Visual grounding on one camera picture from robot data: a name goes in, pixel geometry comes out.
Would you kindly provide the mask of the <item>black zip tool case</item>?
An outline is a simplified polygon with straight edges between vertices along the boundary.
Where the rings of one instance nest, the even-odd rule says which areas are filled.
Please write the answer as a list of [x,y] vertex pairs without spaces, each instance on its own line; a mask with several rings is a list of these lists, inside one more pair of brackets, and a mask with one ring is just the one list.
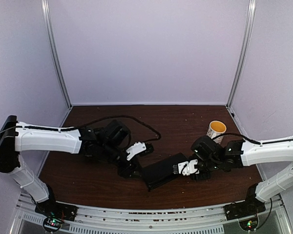
[[178,153],[142,168],[142,180],[148,191],[156,189],[178,177],[178,164],[187,161],[184,154]]

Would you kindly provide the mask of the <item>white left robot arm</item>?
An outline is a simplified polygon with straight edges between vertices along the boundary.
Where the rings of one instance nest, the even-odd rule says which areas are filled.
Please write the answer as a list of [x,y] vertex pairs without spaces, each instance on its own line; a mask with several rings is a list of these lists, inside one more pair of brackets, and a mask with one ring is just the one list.
[[51,187],[33,173],[20,153],[23,151],[54,151],[84,156],[98,156],[118,167],[119,175],[127,178],[139,167],[137,156],[153,152],[150,140],[121,146],[131,131],[114,119],[105,127],[55,128],[28,125],[9,116],[0,130],[0,172],[9,174],[49,216],[61,209]]

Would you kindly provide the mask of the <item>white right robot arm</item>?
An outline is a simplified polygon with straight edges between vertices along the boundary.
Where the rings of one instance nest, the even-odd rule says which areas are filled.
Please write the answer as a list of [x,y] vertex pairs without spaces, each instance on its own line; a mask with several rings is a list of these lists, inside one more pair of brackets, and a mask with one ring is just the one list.
[[175,163],[172,166],[173,173],[205,176],[214,170],[230,172],[232,169],[255,164],[289,162],[276,175],[249,187],[240,208],[244,215],[251,215],[259,208],[259,204],[293,186],[293,136],[257,141],[238,135],[240,140],[230,141],[226,147],[222,147],[216,140],[224,136],[226,133],[208,134],[198,138],[191,146],[194,158]]

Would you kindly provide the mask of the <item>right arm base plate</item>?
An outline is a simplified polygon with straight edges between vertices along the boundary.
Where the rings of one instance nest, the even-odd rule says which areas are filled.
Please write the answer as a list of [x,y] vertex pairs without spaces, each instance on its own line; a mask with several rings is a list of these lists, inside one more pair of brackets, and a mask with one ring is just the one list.
[[259,228],[259,213],[264,212],[266,206],[262,202],[233,202],[224,206],[227,221],[238,220],[239,227],[246,232],[253,232]]

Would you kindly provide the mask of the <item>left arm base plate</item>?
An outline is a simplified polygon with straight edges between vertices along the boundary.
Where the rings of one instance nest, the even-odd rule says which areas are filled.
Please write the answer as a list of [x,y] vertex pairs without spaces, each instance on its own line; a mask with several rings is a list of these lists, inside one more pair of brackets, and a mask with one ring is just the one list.
[[52,234],[67,226],[68,221],[74,221],[78,211],[74,205],[55,202],[54,206],[51,206],[37,203],[33,199],[32,202],[35,204],[35,212],[45,216],[42,227]]

